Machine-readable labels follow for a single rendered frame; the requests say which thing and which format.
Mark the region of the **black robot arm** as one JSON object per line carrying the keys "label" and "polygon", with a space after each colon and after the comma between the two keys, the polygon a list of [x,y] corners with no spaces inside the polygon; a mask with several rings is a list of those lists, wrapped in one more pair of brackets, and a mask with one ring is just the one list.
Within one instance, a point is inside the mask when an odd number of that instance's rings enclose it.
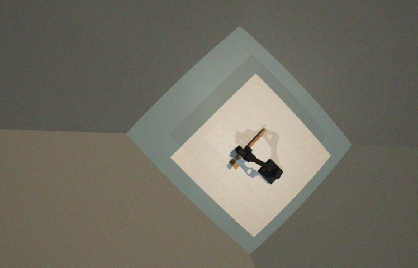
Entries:
{"label": "black robot arm", "polygon": [[243,157],[244,160],[254,162],[260,165],[261,167],[265,168],[265,170],[269,172],[269,175],[275,179],[279,179],[281,175],[283,174],[283,171],[279,167],[268,165],[267,163],[262,162],[259,159],[257,159],[255,155],[253,155],[252,149],[249,146],[247,146],[245,150],[238,147],[238,149],[236,150],[236,153],[239,154],[241,157]]}

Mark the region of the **brown wooden post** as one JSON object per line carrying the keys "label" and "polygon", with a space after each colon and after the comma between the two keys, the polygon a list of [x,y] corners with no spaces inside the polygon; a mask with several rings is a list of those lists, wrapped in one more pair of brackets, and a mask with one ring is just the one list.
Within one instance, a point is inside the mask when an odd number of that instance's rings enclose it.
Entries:
{"label": "brown wooden post", "polygon": [[230,161],[230,164],[232,165],[232,167],[234,168],[234,169],[237,169],[238,167],[239,167],[239,165],[235,162],[235,160],[231,160]]}

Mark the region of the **brown wooden rail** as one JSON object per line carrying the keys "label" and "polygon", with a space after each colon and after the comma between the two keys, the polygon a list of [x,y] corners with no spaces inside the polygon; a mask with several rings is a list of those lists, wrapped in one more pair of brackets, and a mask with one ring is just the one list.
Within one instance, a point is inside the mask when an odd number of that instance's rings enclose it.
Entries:
{"label": "brown wooden rail", "polygon": [[[259,140],[259,138],[265,133],[266,129],[262,129],[244,148],[243,150],[245,150],[245,148],[247,146],[249,146],[250,148]],[[238,154],[236,156],[235,160],[238,160],[239,158],[241,158],[241,156]]]}

